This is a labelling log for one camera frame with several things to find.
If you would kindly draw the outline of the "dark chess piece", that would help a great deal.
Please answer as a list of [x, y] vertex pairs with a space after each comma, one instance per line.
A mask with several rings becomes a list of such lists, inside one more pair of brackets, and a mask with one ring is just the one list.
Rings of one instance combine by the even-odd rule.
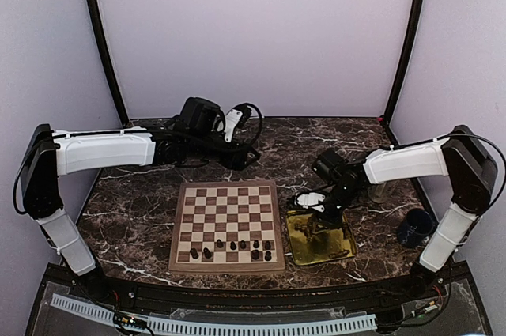
[[198, 251], [195, 248], [190, 249], [190, 255], [192, 259], [198, 259], [199, 257]]
[[266, 262], [271, 261], [271, 260], [272, 260], [272, 258], [273, 258], [273, 254], [272, 254], [272, 252], [271, 252], [271, 251], [265, 251], [265, 252], [264, 252], [264, 260], [265, 260]]
[[212, 257], [212, 253], [207, 247], [203, 249], [202, 255], [205, 259], [210, 259]]

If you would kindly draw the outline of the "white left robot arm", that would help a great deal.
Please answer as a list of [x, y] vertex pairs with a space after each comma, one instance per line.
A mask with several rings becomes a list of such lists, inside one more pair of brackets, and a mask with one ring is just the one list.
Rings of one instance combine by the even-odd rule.
[[[235, 133], [252, 115], [258, 133], [240, 141]], [[81, 289], [95, 301], [111, 295], [111, 282], [101, 268], [59, 193], [59, 178], [118, 166], [200, 168], [211, 161], [242, 171], [256, 162], [255, 150], [263, 128], [262, 112], [250, 103], [228, 112], [214, 102], [186, 99], [181, 112], [156, 126], [70, 132], [44, 123], [36, 127], [13, 183], [13, 208], [30, 216], [48, 237], [70, 270], [81, 277]]]

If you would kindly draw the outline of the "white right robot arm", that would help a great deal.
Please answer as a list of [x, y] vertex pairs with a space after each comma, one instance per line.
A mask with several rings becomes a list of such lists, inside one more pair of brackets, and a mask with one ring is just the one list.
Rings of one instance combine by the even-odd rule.
[[328, 149], [312, 166], [327, 185], [301, 194], [296, 203], [336, 225], [365, 188], [404, 179], [448, 178], [452, 189], [449, 207], [418, 258], [422, 269], [403, 283], [403, 292], [419, 300], [434, 286], [432, 273], [444, 266], [505, 189], [504, 183], [497, 182], [498, 166], [489, 152], [494, 147], [468, 126], [459, 125], [437, 138], [381, 146], [349, 159]]

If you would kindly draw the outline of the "wooden chess board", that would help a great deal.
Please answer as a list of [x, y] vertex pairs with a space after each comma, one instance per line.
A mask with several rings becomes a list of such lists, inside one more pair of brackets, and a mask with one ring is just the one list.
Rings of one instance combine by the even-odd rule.
[[[222, 249], [216, 241], [224, 243]], [[244, 240], [247, 248], [241, 250]], [[259, 258], [251, 258], [254, 240]], [[264, 243], [273, 249], [264, 260]], [[236, 250], [230, 249], [235, 241]], [[210, 259], [202, 255], [207, 247]], [[198, 251], [192, 259], [190, 249]], [[277, 274], [285, 269], [276, 183], [273, 180], [184, 183], [179, 190], [169, 257], [169, 269], [179, 274]]]

